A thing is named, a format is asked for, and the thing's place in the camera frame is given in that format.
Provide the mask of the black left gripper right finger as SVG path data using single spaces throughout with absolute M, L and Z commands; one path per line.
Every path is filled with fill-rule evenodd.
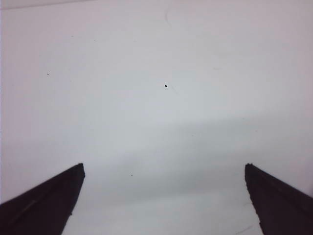
M 265 235 L 311 235 L 313 198 L 262 171 L 245 165 L 245 182 Z

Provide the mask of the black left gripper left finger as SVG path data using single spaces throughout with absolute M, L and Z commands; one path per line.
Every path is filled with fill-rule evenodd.
M 60 235 L 85 178 L 77 164 L 0 206 L 2 235 Z

